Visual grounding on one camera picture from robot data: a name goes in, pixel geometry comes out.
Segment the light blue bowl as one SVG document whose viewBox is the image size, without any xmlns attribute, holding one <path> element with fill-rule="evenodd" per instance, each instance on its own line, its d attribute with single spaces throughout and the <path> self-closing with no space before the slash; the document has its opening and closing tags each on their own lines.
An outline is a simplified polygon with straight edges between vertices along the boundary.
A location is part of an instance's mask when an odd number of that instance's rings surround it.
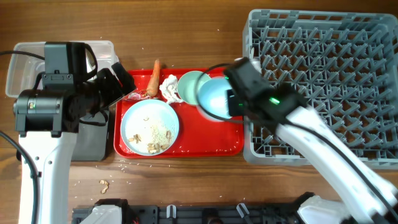
<svg viewBox="0 0 398 224">
<path fill-rule="evenodd" d="M 228 113 L 226 91 L 232 89 L 227 79 L 215 77 L 204 83 L 197 92 L 200 104 L 207 112 L 224 118 L 231 119 Z"/>
</svg>

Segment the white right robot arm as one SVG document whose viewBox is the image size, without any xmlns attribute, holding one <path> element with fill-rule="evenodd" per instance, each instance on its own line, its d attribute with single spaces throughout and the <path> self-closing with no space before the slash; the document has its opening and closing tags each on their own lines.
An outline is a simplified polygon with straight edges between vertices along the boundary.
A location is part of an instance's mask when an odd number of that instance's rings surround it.
<svg viewBox="0 0 398 224">
<path fill-rule="evenodd" d="M 356 157 L 291 85 L 270 86 L 247 57 L 223 73 L 244 116 L 298 150 L 333 187 L 351 218 L 397 223 L 397 187 Z"/>
</svg>

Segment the mint green bowl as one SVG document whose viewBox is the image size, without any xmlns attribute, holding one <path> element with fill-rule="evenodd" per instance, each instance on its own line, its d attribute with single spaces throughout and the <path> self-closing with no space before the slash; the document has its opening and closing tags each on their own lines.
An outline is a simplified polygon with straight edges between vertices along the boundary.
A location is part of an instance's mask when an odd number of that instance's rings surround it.
<svg viewBox="0 0 398 224">
<path fill-rule="evenodd" d="M 190 71 L 178 80 L 177 93 L 189 105 L 197 105 L 196 95 L 198 90 L 195 89 L 195 86 L 198 85 L 198 89 L 200 89 L 204 83 L 211 80 L 211 77 L 206 73 L 198 79 L 202 73 L 201 71 Z"/>
</svg>

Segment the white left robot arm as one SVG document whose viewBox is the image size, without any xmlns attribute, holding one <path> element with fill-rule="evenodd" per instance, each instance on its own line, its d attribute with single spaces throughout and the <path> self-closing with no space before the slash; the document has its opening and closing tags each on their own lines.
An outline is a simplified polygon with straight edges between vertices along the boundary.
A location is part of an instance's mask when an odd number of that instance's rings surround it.
<svg viewBox="0 0 398 224">
<path fill-rule="evenodd" d="M 82 117 L 109 108 L 135 90 L 120 63 L 87 70 L 84 42 L 46 42 L 42 89 L 14 103 L 22 159 L 19 223 L 66 223 L 70 163 Z"/>
</svg>

